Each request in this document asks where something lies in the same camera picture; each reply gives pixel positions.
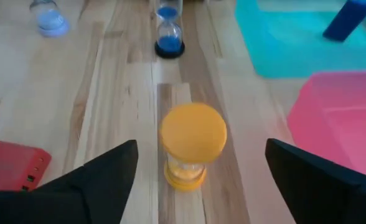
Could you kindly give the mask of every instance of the red box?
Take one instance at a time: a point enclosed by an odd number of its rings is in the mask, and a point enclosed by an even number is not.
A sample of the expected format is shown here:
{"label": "red box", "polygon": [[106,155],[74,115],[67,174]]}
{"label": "red box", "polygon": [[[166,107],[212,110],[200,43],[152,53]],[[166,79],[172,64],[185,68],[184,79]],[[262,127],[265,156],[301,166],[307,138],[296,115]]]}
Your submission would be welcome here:
{"label": "red box", "polygon": [[43,149],[0,141],[0,190],[33,190],[51,156]]}

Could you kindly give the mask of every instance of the hardwood floor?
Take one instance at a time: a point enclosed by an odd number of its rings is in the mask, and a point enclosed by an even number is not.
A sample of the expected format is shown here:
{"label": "hardwood floor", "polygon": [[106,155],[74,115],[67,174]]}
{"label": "hardwood floor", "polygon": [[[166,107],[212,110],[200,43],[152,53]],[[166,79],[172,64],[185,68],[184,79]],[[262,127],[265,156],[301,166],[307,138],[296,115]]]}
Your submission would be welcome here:
{"label": "hardwood floor", "polygon": [[[264,80],[234,17],[234,0],[186,1],[186,52],[153,51],[159,21],[147,0],[69,0],[72,30],[44,39],[29,0],[0,0],[0,140],[53,159],[46,183],[128,139],[136,178],[121,223],[294,223],[268,170],[267,138],[292,141],[286,115],[304,80]],[[168,109],[201,101],[228,123],[223,154],[201,189],[174,191],[163,177],[157,127]]]}

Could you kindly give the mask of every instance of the sand timer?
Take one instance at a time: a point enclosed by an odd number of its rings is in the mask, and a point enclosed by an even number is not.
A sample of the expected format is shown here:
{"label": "sand timer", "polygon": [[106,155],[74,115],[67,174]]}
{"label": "sand timer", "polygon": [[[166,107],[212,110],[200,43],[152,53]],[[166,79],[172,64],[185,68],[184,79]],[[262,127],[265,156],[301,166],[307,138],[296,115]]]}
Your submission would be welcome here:
{"label": "sand timer", "polygon": [[176,58],[183,54],[182,30],[176,19],[182,12],[182,0],[160,0],[157,15],[161,19],[155,50],[162,58]]}
{"label": "sand timer", "polygon": [[34,0],[29,9],[43,36],[58,37],[68,32],[70,26],[53,0]]}
{"label": "sand timer", "polygon": [[168,183],[177,190],[200,187],[206,176],[206,163],[220,155],[226,139],[226,124],[212,107],[190,103],[171,109],[161,124]]}

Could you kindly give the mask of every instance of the pink box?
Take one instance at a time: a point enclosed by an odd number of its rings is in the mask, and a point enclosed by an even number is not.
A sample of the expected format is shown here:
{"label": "pink box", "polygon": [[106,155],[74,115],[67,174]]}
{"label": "pink box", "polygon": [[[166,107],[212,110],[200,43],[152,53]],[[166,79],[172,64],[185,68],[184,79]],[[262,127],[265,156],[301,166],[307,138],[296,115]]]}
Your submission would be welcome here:
{"label": "pink box", "polygon": [[313,74],[288,126],[301,149],[366,174],[366,72]]}

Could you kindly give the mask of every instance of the yellow hourglass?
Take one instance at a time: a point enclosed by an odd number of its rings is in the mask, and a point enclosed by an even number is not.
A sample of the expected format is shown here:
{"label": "yellow hourglass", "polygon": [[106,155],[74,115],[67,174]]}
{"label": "yellow hourglass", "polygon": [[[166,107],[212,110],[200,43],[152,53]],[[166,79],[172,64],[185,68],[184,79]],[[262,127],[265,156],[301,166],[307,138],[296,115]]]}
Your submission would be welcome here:
{"label": "yellow hourglass", "polygon": [[164,175],[177,190],[195,190],[206,176],[205,164],[222,152],[226,123],[203,103],[189,103],[171,109],[161,124],[161,141],[167,152]]}

